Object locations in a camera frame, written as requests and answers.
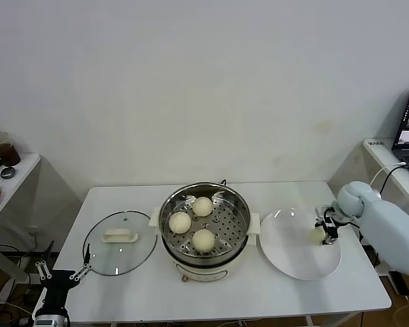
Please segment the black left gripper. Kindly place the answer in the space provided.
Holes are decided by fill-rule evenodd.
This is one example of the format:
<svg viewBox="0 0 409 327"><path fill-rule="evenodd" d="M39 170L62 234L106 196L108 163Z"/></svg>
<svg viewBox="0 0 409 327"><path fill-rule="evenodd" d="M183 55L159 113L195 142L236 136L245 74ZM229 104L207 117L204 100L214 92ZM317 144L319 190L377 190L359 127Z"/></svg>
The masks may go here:
<svg viewBox="0 0 409 327"><path fill-rule="evenodd" d="M54 241L52 240L43 252L40 261L35 263L42 285L46 288L44 297L44 307L64 308L68 292L77 286L76 281L80 281L92 269L90 265L90 244L87 244L82 267L78 271L74 270L53 270L52 273L48 267L48 260L51 255Z"/></svg>

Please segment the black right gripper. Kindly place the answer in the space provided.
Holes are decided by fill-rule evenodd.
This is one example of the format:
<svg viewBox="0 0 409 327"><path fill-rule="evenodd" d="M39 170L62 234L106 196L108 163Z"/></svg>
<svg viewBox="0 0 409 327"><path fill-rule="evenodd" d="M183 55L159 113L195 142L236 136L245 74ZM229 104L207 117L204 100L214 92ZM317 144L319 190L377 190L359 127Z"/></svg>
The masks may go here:
<svg viewBox="0 0 409 327"><path fill-rule="evenodd" d="M336 238L339 237L337 226L332 219L325 219L324 221L317 220L314 227L319 228L324 225L324 230L326 233L325 238L322 240L323 245L332 245L335 243Z"/></svg>

